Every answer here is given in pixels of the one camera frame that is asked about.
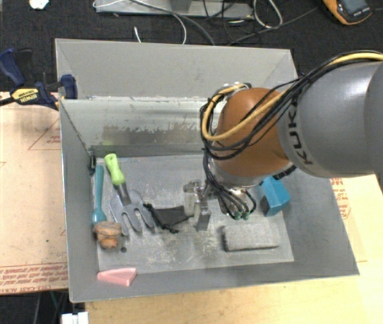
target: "blue object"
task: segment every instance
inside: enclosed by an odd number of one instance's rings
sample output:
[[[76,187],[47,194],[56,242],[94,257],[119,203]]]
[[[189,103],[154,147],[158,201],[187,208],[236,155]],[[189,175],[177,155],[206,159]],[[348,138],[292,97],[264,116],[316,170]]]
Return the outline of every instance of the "blue object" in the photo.
[[[265,178],[260,185],[264,192],[268,207],[265,211],[265,216],[274,216],[284,209],[291,201],[291,196],[280,180],[274,179],[272,176]]]
[[[57,110],[57,106],[55,105],[55,102],[57,102],[58,100],[50,92],[48,93],[46,91],[45,85],[42,82],[36,82],[34,86],[37,87],[40,93],[40,98],[36,104],[44,105],[46,107]]]
[[[0,54],[0,70],[15,84],[14,88],[19,88],[25,84],[25,78],[22,75],[16,61],[14,54],[15,49],[8,48]]]
[[[78,98],[78,88],[76,87],[75,78],[71,74],[65,74],[60,79],[65,90],[65,98],[76,100]]]
[[[76,81],[71,74],[63,75],[60,82],[51,85],[45,86],[45,84],[42,82],[33,82],[30,49],[21,49],[16,51],[13,47],[10,47],[1,52],[0,70],[14,83],[13,88],[10,90],[11,96],[16,90],[20,88],[33,89],[35,87],[38,91],[32,92],[32,94],[37,95],[37,97],[25,97],[28,99],[24,100],[25,98],[17,96],[13,98],[11,97],[8,100],[0,101],[0,103],[8,104],[15,101],[21,105],[42,105],[54,110],[58,110],[58,100],[51,94],[51,89],[59,88],[61,86],[63,86],[65,89],[66,99],[78,98],[78,88],[76,86]]]
[[[96,224],[101,221],[106,221],[106,215],[102,211],[102,194],[103,194],[103,178],[105,176],[105,169],[102,165],[96,166],[95,173],[95,199],[94,199],[94,212],[92,214],[92,224]]]

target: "brown object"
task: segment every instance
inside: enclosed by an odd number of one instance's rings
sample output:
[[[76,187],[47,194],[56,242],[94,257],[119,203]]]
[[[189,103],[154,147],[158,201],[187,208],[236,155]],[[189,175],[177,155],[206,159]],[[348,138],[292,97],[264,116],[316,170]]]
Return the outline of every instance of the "brown object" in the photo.
[[[266,88],[251,88],[248,90],[242,90],[237,94],[234,94],[224,106],[220,118],[218,119],[217,134],[222,134],[232,127],[236,126],[247,114],[254,105],[268,92]],[[270,99],[279,95],[279,93],[273,92],[264,101],[268,102]],[[221,141],[222,145],[230,145],[245,138],[253,129],[253,127],[264,116],[259,114],[255,119],[240,129],[238,132],[232,134],[232,136]],[[271,126],[275,121],[275,118],[271,120],[268,126]],[[268,127],[265,127],[257,133],[250,144],[256,142],[266,131]],[[219,151],[216,154],[220,156],[228,155],[232,151]],[[224,161],[217,161],[218,166],[225,172],[239,177],[255,177],[265,176],[275,173],[285,167],[289,163],[289,160],[284,153],[280,141],[278,139],[277,127],[272,127],[267,135],[259,140],[255,145],[247,147],[242,153],[232,159]]]
[[[118,246],[121,236],[121,225],[117,222],[98,222],[92,228],[102,248],[114,248]]]

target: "yellow device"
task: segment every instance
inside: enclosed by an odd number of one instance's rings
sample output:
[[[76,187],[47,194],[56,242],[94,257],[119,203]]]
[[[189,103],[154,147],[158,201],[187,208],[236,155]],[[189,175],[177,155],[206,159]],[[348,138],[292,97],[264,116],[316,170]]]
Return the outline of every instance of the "yellow device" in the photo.
[[[342,24],[358,24],[372,14],[365,0],[322,0],[326,9]]]

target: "cardboard sheet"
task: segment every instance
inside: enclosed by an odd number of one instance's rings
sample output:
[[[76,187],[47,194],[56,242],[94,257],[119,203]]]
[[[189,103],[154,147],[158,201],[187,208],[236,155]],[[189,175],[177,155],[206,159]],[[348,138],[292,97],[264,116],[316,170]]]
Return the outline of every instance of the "cardboard sheet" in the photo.
[[[0,108],[0,295],[67,288],[59,112]]]

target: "pink object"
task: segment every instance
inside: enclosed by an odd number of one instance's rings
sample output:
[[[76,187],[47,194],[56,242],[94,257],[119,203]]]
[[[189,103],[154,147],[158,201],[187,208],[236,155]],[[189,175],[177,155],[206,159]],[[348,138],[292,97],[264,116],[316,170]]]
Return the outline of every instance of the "pink object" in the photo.
[[[105,281],[118,286],[130,286],[131,281],[136,277],[135,267],[124,267],[121,269],[113,269],[107,271],[101,271],[97,274],[99,281]]]

